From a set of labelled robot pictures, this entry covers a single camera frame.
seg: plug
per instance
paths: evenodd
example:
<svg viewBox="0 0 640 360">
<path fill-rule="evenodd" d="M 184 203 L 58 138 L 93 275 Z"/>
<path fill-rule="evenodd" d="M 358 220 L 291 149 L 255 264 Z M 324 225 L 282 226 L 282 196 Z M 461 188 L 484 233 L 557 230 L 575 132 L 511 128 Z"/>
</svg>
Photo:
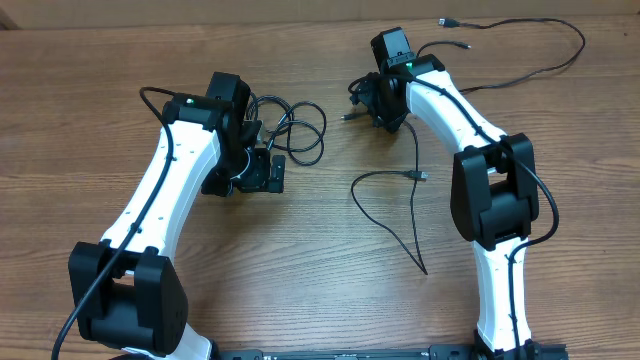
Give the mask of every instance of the plug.
<svg viewBox="0 0 640 360">
<path fill-rule="evenodd" d="M 367 116 L 367 113 L 350 113 L 350 114 L 344 114 L 342 115 L 342 117 L 340 119 L 342 120 L 353 120 L 353 119 L 357 119 L 361 116 Z"/>
<path fill-rule="evenodd" d="M 452 28 L 460 26 L 460 22 L 451 18 L 442 18 L 438 20 L 438 25 L 444 28 Z"/>
<path fill-rule="evenodd" d="M 409 179 L 426 181 L 429 175 L 424 171 L 409 170 L 407 171 L 407 177 Z"/>
</svg>

